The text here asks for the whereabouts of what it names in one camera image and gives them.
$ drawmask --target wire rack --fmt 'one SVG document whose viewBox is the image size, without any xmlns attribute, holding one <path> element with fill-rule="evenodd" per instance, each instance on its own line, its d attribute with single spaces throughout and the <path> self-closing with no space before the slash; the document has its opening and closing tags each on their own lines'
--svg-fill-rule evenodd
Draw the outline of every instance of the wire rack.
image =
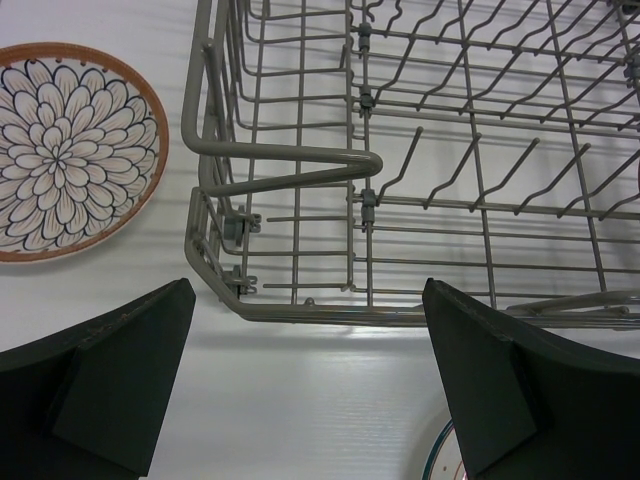
<svg viewBox="0 0 640 480">
<path fill-rule="evenodd" d="M 424 326 L 437 277 L 543 327 L 637 328 L 637 16 L 200 0 L 190 264 L 247 320 Z"/>
</svg>

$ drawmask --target rack tine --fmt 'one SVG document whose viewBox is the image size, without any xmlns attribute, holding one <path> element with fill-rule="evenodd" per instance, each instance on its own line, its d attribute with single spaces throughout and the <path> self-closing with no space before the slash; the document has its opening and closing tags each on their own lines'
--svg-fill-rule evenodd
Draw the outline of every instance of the rack tine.
<svg viewBox="0 0 640 480">
<path fill-rule="evenodd" d="M 460 15 L 457 18 L 454 18 L 453 20 L 449 20 L 447 23 L 444 24 L 444 26 L 442 27 L 442 30 L 440 30 L 440 34 L 436 38 L 436 45 L 438 45 L 440 43 L 440 41 L 442 40 L 442 37 L 444 37 L 444 33 L 447 31 L 447 29 L 451 25 L 455 25 L 456 23 L 460 22 L 460 20 L 462 20 L 464 18 L 464 16 L 467 14 L 467 12 L 469 11 L 469 8 L 471 7 L 472 4 L 473 4 L 473 0 L 469 0 L 467 2 L 467 4 L 465 5 L 464 10 L 462 10 L 462 12 L 460 13 Z"/>
<path fill-rule="evenodd" d="M 622 97 L 622 99 L 620 99 L 616 103 L 613 103 L 611 105 L 607 105 L 606 107 L 602 107 L 602 108 L 596 110 L 588 118 L 586 118 L 584 120 L 581 120 L 580 124 L 579 124 L 579 127 L 580 128 L 584 127 L 587 123 L 589 123 L 591 120 L 596 118 L 601 113 L 606 113 L 606 112 L 609 112 L 611 110 L 614 110 L 614 109 L 618 108 L 620 105 L 624 104 L 627 100 L 629 100 L 631 97 L 633 97 L 635 95 L 636 95 L 636 91 L 634 89 L 633 91 L 629 92 L 624 97 Z"/>
<path fill-rule="evenodd" d="M 575 37 L 573 40 L 567 43 L 562 50 L 560 50 L 560 53 L 561 54 L 565 53 L 567 50 L 569 50 L 571 45 L 573 45 L 574 43 L 579 42 L 580 40 L 584 40 L 585 38 L 593 35 L 602 25 L 606 23 L 607 20 L 609 20 L 609 17 L 611 17 L 614 13 L 616 13 L 615 8 L 610 9 L 607 12 L 607 14 L 604 17 L 602 17 L 600 21 L 596 23 L 591 30 L 589 30 L 587 33 L 584 33 L 582 35 Z"/>
<path fill-rule="evenodd" d="M 338 64 L 338 68 L 344 68 L 344 62 L 347 60 L 347 44 L 342 45 L 342 50 L 340 51 L 340 63 Z"/>
<path fill-rule="evenodd" d="M 391 27 L 393 26 L 393 22 L 395 22 L 400 17 L 402 17 L 402 14 L 404 13 L 404 10 L 402 10 L 402 7 L 400 6 L 400 2 L 401 1 L 402 0 L 396 0 L 396 5 L 395 5 L 396 14 L 389 19 L 389 23 L 387 23 L 387 28 L 384 31 L 384 38 L 387 38 L 389 36 L 389 32 L 391 31 Z"/>
<path fill-rule="evenodd" d="M 471 153 L 473 152 L 473 149 L 476 147 L 476 145 L 478 144 L 478 142 L 480 141 L 481 138 L 482 138 L 482 134 L 481 133 L 478 133 L 475 137 L 473 137 L 473 140 L 471 141 L 471 144 L 467 148 L 467 151 L 464 152 L 464 155 L 462 156 L 462 160 L 460 160 L 460 163 L 458 163 L 458 166 L 456 167 L 455 171 L 453 172 L 453 175 L 451 176 L 451 178 L 448 181 L 446 181 L 445 183 L 442 183 L 442 184 L 438 185 L 436 188 L 434 188 L 433 190 L 431 190 L 431 195 L 429 195 L 429 198 L 427 198 L 427 200 L 425 200 L 422 203 L 422 208 L 424 208 L 425 210 L 428 209 L 429 205 L 431 205 L 431 202 L 433 201 L 434 197 L 436 196 L 436 193 L 438 193 L 441 190 L 444 190 L 447 187 L 450 187 L 451 185 L 453 185 L 455 183 L 455 181 L 457 180 L 458 176 L 460 175 L 460 172 L 462 172 L 462 169 L 467 164 L 467 160 L 469 160 L 469 158 L 471 157 Z"/>
<path fill-rule="evenodd" d="M 220 238 L 223 238 L 223 230 L 222 226 L 218 223 L 218 215 L 216 214 L 216 207 L 213 205 L 213 201 L 209 195 L 202 193 L 202 199 L 204 200 L 205 207 L 207 212 L 209 212 L 209 217 L 211 218 L 211 224 L 214 229 L 220 235 Z"/>
<path fill-rule="evenodd" d="M 522 202 L 520 206 L 513 211 L 513 213 L 516 215 L 519 215 L 520 212 L 522 212 L 524 207 L 526 207 L 531 200 L 541 195 L 544 195 L 545 193 L 549 193 L 551 190 L 553 190 L 553 188 L 558 184 L 558 182 L 560 182 L 560 180 L 564 178 L 564 176 L 569 172 L 569 170 L 571 170 L 571 167 L 573 167 L 578 162 L 578 160 L 580 160 L 582 155 L 584 155 L 586 151 L 589 150 L 590 148 L 591 148 L 591 144 L 585 143 L 582 146 L 582 148 L 578 151 L 578 153 L 569 161 L 569 163 L 565 165 L 562 171 L 556 176 L 556 178 L 553 179 L 553 181 L 546 188 L 543 188 L 542 190 L 538 190 L 537 192 L 529 195 L 524 200 L 524 202 Z"/>
<path fill-rule="evenodd" d="M 480 93 L 476 93 L 475 95 L 473 95 L 469 100 L 467 100 L 467 102 L 464 104 L 464 106 L 460 109 L 460 111 L 458 112 L 459 115 L 462 115 L 464 113 L 464 111 L 467 109 L 467 107 L 469 106 L 469 103 L 471 103 L 473 100 L 477 100 L 479 98 L 484 97 L 485 95 L 487 95 L 488 93 L 491 93 L 491 91 L 496 88 L 496 85 L 500 82 L 500 80 L 502 80 L 502 77 L 504 77 L 507 72 L 509 71 L 509 69 L 513 66 L 514 63 L 516 63 L 516 61 L 518 60 L 518 58 L 520 58 L 520 55 L 522 55 L 522 50 L 518 50 L 518 52 L 513 55 L 511 57 L 511 59 L 507 62 L 507 64 L 502 68 L 502 70 L 500 70 L 500 73 L 498 73 L 498 75 L 496 76 L 496 78 L 493 79 L 493 82 L 491 82 L 491 85 L 489 85 L 487 88 L 485 88 L 482 92 Z"/>
<path fill-rule="evenodd" d="M 351 9 L 353 9 L 353 10 L 362 10 L 362 7 L 356 5 L 354 0 L 349 0 L 349 4 L 350 4 L 349 6 L 351 7 Z M 371 13 L 368 8 L 365 9 L 364 13 L 367 15 L 367 17 L 369 17 L 371 19 L 372 22 L 375 21 L 375 19 L 376 19 L 375 15 L 373 15 L 373 13 Z"/>
<path fill-rule="evenodd" d="M 623 45 L 629 45 L 629 44 L 634 44 L 638 41 L 638 39 L 640 39 L 640 33 L 638 33 L 635 37 L 633 38 L 628 38 L 626 41 L 622 40 L 620 42 L 618 42 L 615 46 L 611 47 L 607 53 L 605 53 L 604 55 L 602 55 L 601 59 L 598 59 L 598 63 L 602 63 L 602 59 L 604 58 L 608 58 L 609 55 L 611 55 L 613 52 L 615 52 L 618 48 L 620 48 Z"/>
<path fill-rule="evenodd" d="M 549 20 L 547 20 L 547 23 L 545 23 L 542 27 L 537 28 L 536 30 L 532 30 L 531 32 L 527 33 L 524 37 L 522 37 L 522 40 L 520 40 L 518 45 L 516 45 L 515 49 L 522 47 L 529 38 L 539 34 L 540 32 L 544 32 L 547 28 L 549 28 L 549 25 L 551 25 L 556 20 L 556 18 L 560 16 L 560 14 L 564 11 L 564 9 L 569 6 L 571 1 L 572 0 L 565 0 L 565 2 L 560 6 L 560 8 L 558 8 L 558 10 L 556 10 L 556 12 L 549 18 Z"/>
<path fill-rule="evenodd" d="M 387 188 L 389 188 L 392 185 L 395 185 L 396 183 L 398 183 L 400 180 L 402 180 L 404 178 L 405 173 L 407 173 L 407 168 L 409 168 L 409 163 L 411 163 L 411 158 L 413 157 L 413 153 L 415 152 L 416 147 L 418 146 L 418 141 L 420 140 L 420 136 L 422 135 L 422 132 L 424 132 L 424 128 L 422 128 L 422 127 L 416 128 L 416 133 L 413 136 L 413 141 L 411 142 L 411 146 L 409 147 L 409 151 L 407 152 L 407 156 L 404 159 L 404 163 L 402 164 L 402 167 L 400 168 L 400 173 L 398 173 L 397 177 L 395 177 L 394 179 L 389 180 L 387 183 L 385 183 L 382 186 L 382 188 L 380 189 L 380 194 L 378 195 L 378 198 L 376 199 L 376 205 L 378 207 L 382 203 L 382 199 L 384 198 L 384 193 L 387 191 Z"/>
<path fill-rule="evenodd" d="M 409 55 L 411 54 L 411 50 L 413 49 L 413 46 L 416 43 L 415 34 L 417 33 L 418 29 L 420 28 L 420 26 L 423 23 L 428 22 L 429 20 L 434 18 L 436 15 L 438 15 L 438 12 L 440 11 L 440 8 L 442 7 L 443 3 L 444 3 L 444 0 L 439 0 L 437 5 L 433 9 L 433 12 L 431 12 L 429 15 L 427 15 L 425 17 L 422 17 L 420 20 L 418 20 L 416 22 L 416 24 L 413 27 L 413 31 L 409 35 L 409 44 L 407 45 L 407 48 L 405 49 L 404 54 L 402 55 L 402 59 L 400 60 L 400 64 L 398 65 L 398 68 L 396 70 L 396 74 L 393 76 L 393 78 L 391 80 L 389 80 L 387 83 L 385 83 L 384 85 L 382 85 L 378 89 L 378 91 L 376 92 L 375 99 L 374 99 L 374 105 L 376 103 L 378 103 L 378 100 L 380 100 L 380 95 L 382 95 L 382 93 L 385 90 L 387 90 L 388 88 L 392 87 L 393 85 L 395 85 L 398 82 L 398 79 L 400 78 L 400 75 L 402 74 L 402 70 L 404 70 L 404 67 L 405 67 L 405 65 L 407 63 L 407 60 L 409 59 Z M 385 35 L 389 33 L 389 28 L 387 28 L 387 31 L 385 32 Z"/>
<path fill-rule="evenodd" d="M 577 15 L 577 16 L 576 16 L 576 18 L 574 18 L 574 19 L 573 19 L 573 22 L 571 22 L 567 28 L 565 28 L 565 29 L 564 29 L 564 30 L 562 30 L 561 32 L 556 33 L 556 38 L 562 37 L 563 35 L 566 35 L 566 34 L 567 34 L 567 33 L 569 33 L 571 30 L 573 30 L 573 27 L 575 27 L 575 26 L 578 24 L 578 22 L 579 22 L 580 20 L 582 20 L 582 19 L 584 18 L 584 16 L 585 16 L 587 13 L 589 13 L 589 10 L 591 10 L 591 9 L 593 8 L 593 6 L 594 6 L 596 3 L 598 3 L 599 1 L 600 1 L 600 0 L 591 0 L 591 3 L 590 3 L 589 5 L 587 5 L 587 7 L 586 7 L 584 10 L 582 10 L 582 12 L 580 12 L 580 14 L 579 14 L 579 15 Z M 542 50 L 544 50 L 544 47 L 546 47 L 546 46 L 547 46 L 547 44 L 548 44 L 551 40 L 553 40 L 553 35 L 549 35 L 549 38 L 547 38 L 547 39 L 542 43 L 542 45 L 540 45 L 540 46 L 538 47 L 538 50 L 537 50 L 537 51 L 535 51 L 535 52 L 533 53 L 533 55 L 534 55 L 535 57 L 537 57 L 537 56 L 538 56 L 538 54 L 539 54 Z"/>
<path fill-rule="evenodd" d="M 529 95 L 526 95 L 522 98 L 519 98 L 518 100 L 514 100 L 511 105 L 509 105 L 509 108 L 507 108 L 504 112 L 502 112 L 500 114 L 500 120 L 504 120 L 504 118 L 509 114 L 509 112 L 511 112 L 511 110 L 513 110 L 515 107 L 517 107 L 518 105 L 522 105 L 523 103 L 531 100 L 533 97 L 535 97 L 536 95 L 538 95 L 542 89 L 544 87 L 546 87 L 549 82 L 551 82 L 551 80 L 553 80 L 554 78 L 556 78 L 556 74 L 562 69 L 564 68 L 564 66 L 569 63 L 569 61 L 571 61 L 571 57 L 565 57 L 562 59 L 562 62 L 560 62 L 560 64 L 553 69 L 553 71 L 547 76 L 547 78 L 545 78 L 542 83 L 540 85 L 538 85 L 538 88 L 536 88 L 533 92 L 531 92 Z"/>
<path fill-rule="evenodd" d="M 226 115 L 224 112 L 224 87 L 222 86 L 220 77 L 217 75 L 217 73 L 221 70 L 221 65 L 220 59 L 218 58 L 218 53 L 216 52 L 216 48 L 214 47 L 213 41 L 211 39 L 203 42 L 202 54 L 204 57 L 205 73 L 207 76 L 207 81 L 209 82 L 209 95 L 213 102 L 214 115 L 217 123 L 217 135 L 220 140 L 226 142 L 229 140 L 229 135 L 227 131 Z M 227 182 L 228 170 L 225 168 L 225 166 L 231 165 L 229 158 L 223 157 L 222 160 L 219 156 L 214 156 L 212 158 L 214 159 L 213 174 L 216 178 L 216 181 L 219 181 L 219 183 L 221 184 Z M 225 214 L 233 212 L 231 201 L 228 197 L 221 198 L 220 205 Z"/>
<path fill-rule="evenodd" d="M 447 83 L 449 83 L 449 80 L 451 80 L 451 77 L 453 76 L 453 73 L 456 71 L 456 68 L 458 68 L 458 65 L 460 65 L 460 62 L 462 61 L 465 54 L 467 53 L 467 50 L 469 50 L 469 46 L 470 45 L 467 43 L 462 48 L 462 50 L 460 51 L 460 54 L 458 55 L 458 58 L 456 58 L 455 62 L 451 64 L 451 68 L 445 75 L 444 79 L 442 80 L 442 83 L 440 83 L 440 85 L 438 85 L 437 87 L 434 87 L 431 90 L 428 90 L 424 93 L 424 95 L 420 99 L 420 103 L 418 103 L 418 106 L 416 107 L 416 111 L 418 112 L 420 111 L 420 109 L 424 106 L 424 103 L 427 101 L 427 98 L 429 97 L 429 95 L 433 95 L 434 93 L 439 92 L 440 90 L 442 90 L 444 87 L 447 86 Z"/>
<path fill-rule="evenodd" d="M 496 5 L 496 8 L 494 8 L 493 12 L 491 12 L 491 15 L 489 15 L 489 18 L 487 18 L 484 22 L 481 22 L 481 23 L 477 24 L 476 26 L 474 26 L 469 31 L 469 33 L 467 33 L 467 39 L 470 39 L 476 31 L 478 31 L 481 28 L 484 28 L 487 25 L 489 25 L 493 21 L 493 19 L 496 18 L 496 15 L 498 14 L 500 9 L 504 5 L 504 2 L 506 2 L 506 0 L 500 0 L 500 2 L 498 2 L 498 5 Z"/>
<path fill-rule="evenodd" d="M 485 190 L 485 192 L 478 197 L 475 203 L 469 207 L 469 212 L 473 213 L 475 209 L 478 208 L 478 205 L 480 205 L 480 203 L 487 197 L 487 195 L 504 188 L 504 186 L 509 182 L 509 180 L 511 180 L 511 177 L 515 175 L 516 171 L 518 171 L 518 168 L 520 168 L 520 166 L 524 163 L 524 161 L 531 154 L 531 152 L 533 152 L 533 149 L 536 148 L 539 143 L 540 139 L 538 137 L 534 138 L 527 149 L 524 151 L 524 153 L 520 155 L 518 161 L 513 165 L 513 167 L 511 167 L 511 170 L 509 170 L 509 173 L 507 173 L 504 179 L 495 187 L 490 188 L 489 190 Z"/>
<path fill-rule="evenodd" d="M 603 221 L 605 218 L 607 218 L 609 215 L 611 215 L 613 212 L 615 212 L 622 205 L 626 205 L 627 203 L 631 203 L 631 202 L 633 202 L 633 201 L 635 201 L 635 200 L 637 200 L 639 198 L 640 198 L 640 193 L 636 193 L 635 195 L 633 195 L 633 196 L 631 196 L 629 198 L 625 198 L 624 200 L 620 200 L 613 207 L 611 207 L 609 210 L 604 212 L 600 217 L 598 217 L 598 220 Z"/>
<path fill-rule="evenodd" d="M 640 9 L 636 10 L 635 12 L 633 12 L 633 15 L 631 15 L 629 18 L 627 18 L 624 23 L 621 23 L 620 26 L 618 26 L 618 28 L 616 29 L 615 32 L 613 32 L 611 35 L 607 35 L 606 37 L 602 37 L 600 40 L 596 40 L 595 42 L 593 42 L 591 45 L 589 45 L 584 52 L 582 52 L 580 55 L 578 55 L 577 59 L 578 60 L 582 60 L 585 55 L 588 55 L 589 52 L 591 50 L 593 50 L 595 47 L 597 47 L 598 45 L 607 42 L 609 40 L 611 40 L 612 38 L 618 36 L 620 34 L 620 32 L 622 30 L 624 30 L 627 25 L 629 25 L 633 20 L 635 20 L 635 18 L 638 16 L 638 14 L 640 13 Z"/>
<path fill-rule="evenodd" d="M 218 260 L 217 255 L 214 253 L 213 249 L 211 248 L 211 245 L 209 245 L 209 242 L 207 242 L 200 235 L 198 235 L 197 241 L 198 241 L 198 244 L 200 245 L 200 248 L 202 248 L 202 252 L 209 259 L 209 263 L 211 264 L 213 271 L 216 272 L 216 275 L 219 275 L 220 277 L 224 276 L 224 269 L 222 268 L 222 265 L 220 264 L 220 261 Z"/>
<path fill-rule="evenodd" d="M 229 114 L 227 115 L 227 118 L 226 118 L 226 125 L 227 125 L 227 129 L 229 130 L 229 138 L 231 139 L 231 141 L 235 142 L 236 131 L 235 131 L 234 122 L 233 122 L 233 108 L 234 108 L 235 102 L 233 101 L 233 96 L 232 96 L 232 90 L 234 89 L 234 85 L 231 84 L 231 87 L 229 87 L 227 66 L 224 59 L 222 60 L 221 71 L 222 71 L 222 85 L 224 86 L 225 100 L 227 102 L 227 108 L 229 111 Z M 235 180 L 233 178 L 233 170 L 231 168 L 231 159 L 229 157 L 224 157 L 222 162 L 224 164 L 225 175 L 229 180 L 229 183 L 235 183 Z"/>
<path fill-rule="evenodd" d="M 616 69 L 619 68 L 620 64 L 618 62 L 611 64 L 611 66 L 609 68 L 607 68 L 602 75 L 600 75 L 598 78 L 596 78 L 591 85 L 589 85 L 587 88 L 585 88 L 582 93 L 580 93 L 580 95 L 578 95 L 576 98 L 572 99 L 569 102 L 564 102 L 560 105 L 556 105 L 555 107 L 553 107 L 551 110 L 549 110 L 549 113 L 547 113 L 543 118 L 540 119 L 540 123 L 544 123 L 547 120 L 549 120 L 549 118 L 551 118 L 551 116 L 556 113 L 558 110 L 560 110 L 561 108 L 566 108 L 566 107 L 570 107 L 571 105 L 574 105 L 576 103 L 578 103 L 580 100 L 582 100 L 584 97 L 586 97 L 594 88 L 596 88 L 600 83 L 602 83 L 602 81 L 607 78 L 609 75 L 611 75 L 611 73 Z"/>
<path fill-rule="evenodd" d="M 625 123 L 623 123 L 622 125 L 618 125 L 617 130 L 620 132 L 620 131 L 624 130 L 625 128 L 627 128 L 629 125 L 631 125 L 633 122 L 637 122 L 638 120 L 640 120 L 640 114 L 633 115 Z"/>
<path fill-rule="evenodd" d="M 487 50 L 491 50 L 491 48 L 498 42 L 498 40 L 500 39 L 500 37 L 502 35 L 504 35 L 507 32 L 510 32 L 511 30 L 515 30 L 516 28 L 518 28 L 522 22 L 525 21 L 525 19 L 529 16 L 529 14 L 533 11 L 534 8 L 536 8 L 536 5 L 540 2 L 540 0 L 533 0 L 533 2 L 531 2 L 529 4 L 529 8 L 527 8 L 525 10 L 525 12 L 520 16 L 520 18 L 518 19 L 518 21 L 516 23 L 514 23 L 513 25 L 511 25 L 510 27 L 506 27 L 503 28 L 502 30 L 500 30 L 496 36 L 494 37 L 493 40 L 491 40 L 491 43 L 489 44 L 489 46 L 487 46 Z"/>
<path fill-rule="evenodd" d="M 627 168 L 629 168 L 629 166 L 632 163 L 634 163 L 638 159 L 638 157 L 640 157 L 640 150 L 636 151 L 636 153 L 631 155 L 626 162 L 624 162 L 622 165 L 620 165 L 620 167 L 618 167 L 618 169 L 615 172 L 613 172 L 611 175 L 609 175 L 609 177 L 604 182 L 602 182 L 598 186 L 598 188 L 596 188 L 593 192 L 591 192 L 591 193 L 589 193 L 587 195 L 581 195 L 579 197 L 576 197 L 571 202 L 569 202 L 569 204 L 564 208 L 564 210 L 562 210 L 561 212 L 558 212 L 557 217 L 558 218 L 562 218 L 569 211 L 569 209 L 571 209 L 571 207 L 573 207 L 579 201 L 586 200 L 588 198 L 592 198 L 592 197 L 595 197 L 596 195 L 598 195 L 602 190 L 607 188 L 607 186 L 609 186 L 609 184 L 611 182 L 613 182 L 616 178 L 618 178 L 622 174 L 622 172 L 624 172 Z"/>
<path fill-rule="evenodd" d="M 371 9 L 379 7 L 380 5 L 382 5 L 382 2 L 384 2 L 384 0 L 377 0 L 375 2 L 370 3 L 369 5 L 367 5 L 365 7 L 365 13 L 367 14 L 367 17 L 369 17 L 371 19 L 372 22 L 375 22 L 376 17 L 375 17 L 375 15 L 373 13 L 371 13 Z"/>
</svg>

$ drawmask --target plate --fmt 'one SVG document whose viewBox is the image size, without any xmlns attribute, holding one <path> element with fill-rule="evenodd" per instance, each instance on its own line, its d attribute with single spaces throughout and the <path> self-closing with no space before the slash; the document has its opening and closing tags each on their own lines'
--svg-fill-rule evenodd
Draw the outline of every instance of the plate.
<svg viewBox="0 0 640 480">
<path fill-rule="evenodd" d="M 0 262 L 95 245 L 140 211 L 169 148 L 151 86 L 106 53 L 0 49 Z"/>
<path fill-rule="evenodd" d="M 467 480 L 451 421 L 440 432 L 431 449 L 422 480 Z"/>
</svg>

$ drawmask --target black plastic piece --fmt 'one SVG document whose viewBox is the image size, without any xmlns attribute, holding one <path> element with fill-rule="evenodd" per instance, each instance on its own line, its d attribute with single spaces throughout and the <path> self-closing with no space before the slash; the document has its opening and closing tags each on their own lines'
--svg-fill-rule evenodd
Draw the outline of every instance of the black plastic piece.
<svg viewBox="0 0 640 480">
<path fill-rule="evenodd" d="M 0 354 L 0 478 L 146 476 L 194 304 L 178 280 Z"/>
<path fill-rule="evenodd" d="M 364 188 L 360 193 L 362 194 L 360 214 L 362 216 L 362 226 L 364 227 L 367 223 L 374 224 L 376 221 L 376 192 L 371 188 Z"/>
<path fill-rule="evenodd" d="M 371 110 L 375 106 L 370 87 L 364 85 L 360 87 L 360 98 L 358 102 L 360 103 L 361 110 Z"/>
<path fill-rule="evenodd" d="M 636 478 L 640 361 L 429 280 L 423 303 L 470 479 Z"/>
<path fill-rule="evenodd" d="M 370 23 L 363 22 L 358 25 L 358 49 L 362 52 L 363 50 L 369 50 L 371 48 L 371 32 L 373 31 L 373 27 Z"/>
<path fill-rule="evenodd" d="M 258 291 L 256 288 L 258 277 L 255 275 L 243 277 L 240 265 L 234 265 L 231 270 L 225 270 L 222 280 L 238 299 L 242 295 L 249 295 Z"/>
<path fill-rule="evenodd" d="M 236 247 L 242 245 L 244 238 L 244 232 L 247 226 L 251 233 L 260 233 L 262 226 L 262 216 L 260 214 L 251 214 L 251 219 L 248 220 L 245 215 L 245 209 L 243 205 L 238 207 L 238 213 L 240 215 L 227 215 L 224 217 L 223 237 L 224 240 L 232 241 Z"/>
<path fill-rule="evenodd" d="M 640 77 L 640 56 L 636 54 L 631 57 L 622 73 L 628 80 L 637 80 Z"/>
<path fill-rule="evenodd" d="M 633 3 L 622 4 L 622 13 L 624 13 L 625 15 L 633 15 L 636 10 L 638 10 L 637 0 L 634 0 Z"/>
</svg>

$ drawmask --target white surface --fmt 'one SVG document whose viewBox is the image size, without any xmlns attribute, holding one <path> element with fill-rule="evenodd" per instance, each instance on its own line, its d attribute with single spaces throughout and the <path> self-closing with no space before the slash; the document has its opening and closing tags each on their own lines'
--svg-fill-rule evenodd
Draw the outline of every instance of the white surface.
<svg viewBox="0 0 640 480">
<path fill-rule="evenodd" d="M 195 3 L 2 0 L 0 46 L 64 41 L 115 55 L 158 92 L 172 140 L 156 195 L 115 238 L 55 262 L 0 266 L 0 350 L 188 277 L 198 303 L 152 480 L 419 478 L 427 426 L 444 405 L 426 331 L 251 324 L 187 265 L 196 158 L 179 122 Z M 635 335 L 599 335 L 610 350 L 636 349 Z"/>
</svg>

